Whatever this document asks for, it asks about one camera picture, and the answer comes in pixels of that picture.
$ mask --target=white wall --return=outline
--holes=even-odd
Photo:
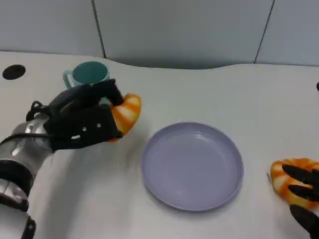
[[[0,50],[103,57],[90,0],[1,0]]]
[[[276,0],[257,63],[319,65],[318,10],[318,0]]]
[[[96,0],[106,56],[156,67],[253,63],[272,0]]]

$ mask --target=teal mug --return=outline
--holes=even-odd
[[[97,61],[88,61],[81,63],[73,71],[63,73],[63,81],[66,88],[70,89],[79,85],[92,85],[104,80],[108,80],[110,73],[106,65]]]

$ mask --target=black glove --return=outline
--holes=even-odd
[[[313,169],[309,172],[288,164],[283,165],[283,170],[292,178],[313,187],[311,189],[300,185],[289,185],[288,188],[293,194],[309,201],[319,202],[318,170]],[[319,239],[319,217],[315,213],[297,205],[290,205],[290,212],[312,239]]]
[[[110,106],[100,104],[103,97],[114,106],[123,103],[114,79],[66,90],[47,106],[33,102],[26,121],[33,120],[37,114],[48,117],[43,127],[50,136],[53,151],[120,138],[122,133],[117,129]]]

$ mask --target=orange striped toy shrimp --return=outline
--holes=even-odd
[[[313,161],[308,158],[287,158],[274,162],[270,168],[270,176],[274,190],[278,195],[285,199],[289,205],[296,204],[306,209],[316,207],[318,205],[317,202],[311,202],[298,197],[288,189],[288,185],[290,184],[301,185],[308,188],[312,188],[312,186],[299,182],[296,179],[290,177],[283,171],[283,164],[290,164],[308,171],[312,171],[313,169],[319,170],[319,162]]]
[[[127,94],[123,100],[124,102],[119,106],[110,106],[118,130],[125,135],[138,120],[141,113],[142,101],[141,98],[135,94]],[[115,142],[117,140],[119,139],[111,139],[109,142]]]

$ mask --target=purple plate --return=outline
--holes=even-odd
[[[206,211],[236,195],[244,167],[233,141],[219,130],[199,123],[177,123],[149,140],[142,174],[146,187],[164,203]]]

